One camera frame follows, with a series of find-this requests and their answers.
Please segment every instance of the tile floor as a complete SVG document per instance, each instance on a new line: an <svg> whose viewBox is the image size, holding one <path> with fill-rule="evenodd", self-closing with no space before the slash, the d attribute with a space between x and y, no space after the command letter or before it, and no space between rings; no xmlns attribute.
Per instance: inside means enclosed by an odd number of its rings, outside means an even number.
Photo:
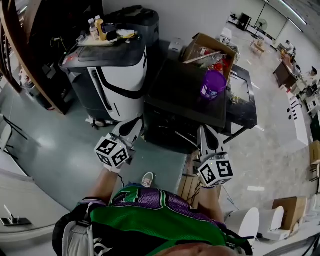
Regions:
<svg viewBox="0 0 320 256"><path fill-rule="evenodd" d="M225 189L240 209L262 207L272 199L292 196L311 196L316 183L308 181L309 148L286 155L280 150L276 137L276 123L272 122L270 104L278 92L273 75L279 65L278 54L271 47L259 58L252 52L252 37L235 26L232 42L239 46L238 65L250 72L257 107L258 127L247 130L229 142L229 152L235 168L235 178ZM18 95L10 86L0 94L1 112L16 123L29 136L25 141L15 132L10 144L19 158L20 166L36 183L57 202L71 210L77 201L86 196L99 175L101 165L93 148L111 127L96 131L85 123L86 112L77 101L66 116L48 112L26 94ZM155 186L175 192L186 156L144 142L136 142L136 155L131 166L122 171L124 182L139 182L143 174L156 174ZM236 208L222 190L220 203L223 210Z"/></svg>
<svg viewBox="0 0 320 256"><path fill-rule="evenodd" d="M226 145L235 167L236 177L224 185L236 207L263 207L271 200L283 197L307 196L316 193L317 182L309 182L309 147L288 155L280 149L277 141L277 124L271 116L271 102L279 91L273 72L278 67L278 53L266 46L260 58L250 48L253 40L248 32L227 24L232 30L232 43L239 46L241 58L238 66L250 72L254 83L258 127L247 130ZM310 135L311 118L305 112L307 133ZM236 208L227 200L222 190L220 203L224 211Z"/></svg>

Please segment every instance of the sneaker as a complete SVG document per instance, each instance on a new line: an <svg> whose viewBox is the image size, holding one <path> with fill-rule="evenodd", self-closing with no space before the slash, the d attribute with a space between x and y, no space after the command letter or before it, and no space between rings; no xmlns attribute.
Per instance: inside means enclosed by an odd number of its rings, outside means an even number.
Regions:
<svg viewBox="0 0 320 256"><path fill-rule="evenodd" d="M147 172L141 181L141 185L144 186L145 188L150 188L151 183L154 180L154 174L152 172Z"/></svg>

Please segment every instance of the yellow bottle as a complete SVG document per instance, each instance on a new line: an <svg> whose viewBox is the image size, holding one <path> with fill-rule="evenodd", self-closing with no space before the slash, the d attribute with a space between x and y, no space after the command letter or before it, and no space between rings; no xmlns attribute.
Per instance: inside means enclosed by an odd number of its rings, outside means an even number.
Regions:
<svg viewBox="0 0 320 256"><path fill-rule="evenodd" d="M107 39L107 34L102 31L102 24L104 23L104 20L100 18L100 16L95 16L95 27L97 28L99 32L99 38L101 41L105 41Z"/></svg>

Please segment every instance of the purple plastic container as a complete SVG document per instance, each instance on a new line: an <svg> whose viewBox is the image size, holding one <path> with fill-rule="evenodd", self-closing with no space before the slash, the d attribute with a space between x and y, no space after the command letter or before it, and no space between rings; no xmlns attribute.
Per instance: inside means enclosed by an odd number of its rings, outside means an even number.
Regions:
<svg viewBox="0 0 320 256"><path fill-rule="evenodd" d="M207 100L214 100L227 87L227 80L216 70L208 70L203 78L200 94Z"/></svg>

